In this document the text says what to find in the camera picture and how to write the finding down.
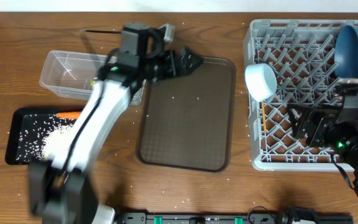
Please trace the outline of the blue plate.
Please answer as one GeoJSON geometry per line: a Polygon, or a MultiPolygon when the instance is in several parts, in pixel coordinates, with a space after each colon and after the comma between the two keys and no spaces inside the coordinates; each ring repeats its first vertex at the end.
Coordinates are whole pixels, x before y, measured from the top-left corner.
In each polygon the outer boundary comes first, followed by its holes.
{"type": "Polygon", "coordinates": [[[334,61],[337,63],[335,76],[358,78],[358,27],[344,26],[338,34],[334,61]]]}

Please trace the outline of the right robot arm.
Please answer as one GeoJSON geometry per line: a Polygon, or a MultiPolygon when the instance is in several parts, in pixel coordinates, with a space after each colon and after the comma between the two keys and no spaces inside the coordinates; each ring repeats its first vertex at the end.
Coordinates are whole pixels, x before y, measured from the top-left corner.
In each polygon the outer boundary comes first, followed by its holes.
{"type": "Polygon", "coordinates": [[[351,182],[346,171],[335,164],[358,198],[358,112],[340,106],[317,108],[289,103],[287,113],[294,138],[306,138],[309,147],[331,148],[331,159],[338,155],[353,168],[355,179],[351,182]]]}

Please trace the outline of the light blue rice bowl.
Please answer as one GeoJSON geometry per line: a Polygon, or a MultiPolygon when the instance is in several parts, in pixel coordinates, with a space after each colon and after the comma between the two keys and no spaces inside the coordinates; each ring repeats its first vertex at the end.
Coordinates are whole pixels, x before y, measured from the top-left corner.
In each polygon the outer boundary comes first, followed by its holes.
{"type": "Polygon", "coordinates": [[[245,82],[249,94],[257,102],[270,98],[277,90],[274,71],[266,63],[248,65],[245,70],[245,82]]]}

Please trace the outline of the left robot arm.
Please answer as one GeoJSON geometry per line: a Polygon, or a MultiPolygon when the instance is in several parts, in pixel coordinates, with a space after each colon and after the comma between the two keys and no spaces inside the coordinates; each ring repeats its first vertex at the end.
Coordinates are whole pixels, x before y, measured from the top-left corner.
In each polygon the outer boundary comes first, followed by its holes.
{"type": "Polygon", "coordinates": [[[121,44],[98,65],[91,96],[69,137],[45,161],[29,164],[29,203],[43,223],[113,223],[116,212],[101,204],[91,182],[99,152],[114,123],[147,80],[158,82],[193,73],[203,59],[188,48],[166,49],[175,26],[153,28],[127,22],[121,44]]]}

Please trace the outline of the orange carrot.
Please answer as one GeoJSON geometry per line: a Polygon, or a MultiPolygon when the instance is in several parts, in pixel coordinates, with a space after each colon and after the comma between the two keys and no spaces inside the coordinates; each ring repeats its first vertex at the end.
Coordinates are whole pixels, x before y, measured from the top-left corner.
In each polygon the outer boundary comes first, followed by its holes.
{"type": "Polygon", "coordinates": [[[61,112],[61,113],[57,113],[56,116],[58,118],[64,118],[64,119],[78,119],[80,114],[81,114],[81,112],[79,112],[79,111],[61,112]]]}

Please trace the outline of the wooden chopstick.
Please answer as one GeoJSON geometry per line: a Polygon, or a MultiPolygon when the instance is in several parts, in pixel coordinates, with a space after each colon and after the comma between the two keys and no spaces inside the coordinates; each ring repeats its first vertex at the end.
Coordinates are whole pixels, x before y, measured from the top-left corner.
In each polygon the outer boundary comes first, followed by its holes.
{"type": "Polygon", "coordinates": [[[263,101],[261,102],[261,108],[262,108],[263,130],[264,130],[264,134],[266,134],[267,133],[267,124],[266,124],[266,117],[265,117],[265,104],[263,101]]]}

